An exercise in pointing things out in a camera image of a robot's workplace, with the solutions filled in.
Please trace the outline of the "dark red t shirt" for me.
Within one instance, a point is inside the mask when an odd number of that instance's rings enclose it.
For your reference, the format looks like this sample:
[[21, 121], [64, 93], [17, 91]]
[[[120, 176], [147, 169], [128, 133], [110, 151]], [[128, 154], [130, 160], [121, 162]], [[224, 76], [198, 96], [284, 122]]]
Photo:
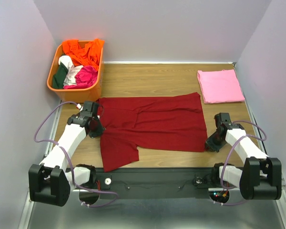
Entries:
[[203, 152], [207, 129], [198, 93], [172, 97], [100, 98], [105, 128], [100, 137], [103, 169], [139, 161], [138, 148]]

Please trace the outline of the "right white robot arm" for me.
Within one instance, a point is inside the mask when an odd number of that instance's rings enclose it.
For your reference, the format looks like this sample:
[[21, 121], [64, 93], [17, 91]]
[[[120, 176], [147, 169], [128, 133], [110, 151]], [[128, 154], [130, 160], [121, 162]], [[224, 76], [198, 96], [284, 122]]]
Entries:
[[226, 161], [213, 166], [210, 182], [226, 190], [238, 188], [245, 200], [278, 200], [282, 195], [282, 164], [261, 151], [251, 137], [245, 130], [233, 128], [207, 139], [207, 150], [218, 152], [226, 143], [232, 146]]

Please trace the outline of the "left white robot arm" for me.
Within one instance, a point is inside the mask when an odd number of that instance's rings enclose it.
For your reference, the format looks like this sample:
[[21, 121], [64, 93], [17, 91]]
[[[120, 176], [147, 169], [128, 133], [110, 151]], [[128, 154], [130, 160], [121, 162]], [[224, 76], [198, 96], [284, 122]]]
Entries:
[[69, 166], [71, 157], [86, 136], [92, 138], [102, 135], [104, 128], [99, 116], [72, 115], [65, 130], [54, 148], [38, 164], [29, 168], [30, 199], [35, 202], [64, 206], [76, 184], [91, 188], [96, 184], [94, 166], [79, 164]]

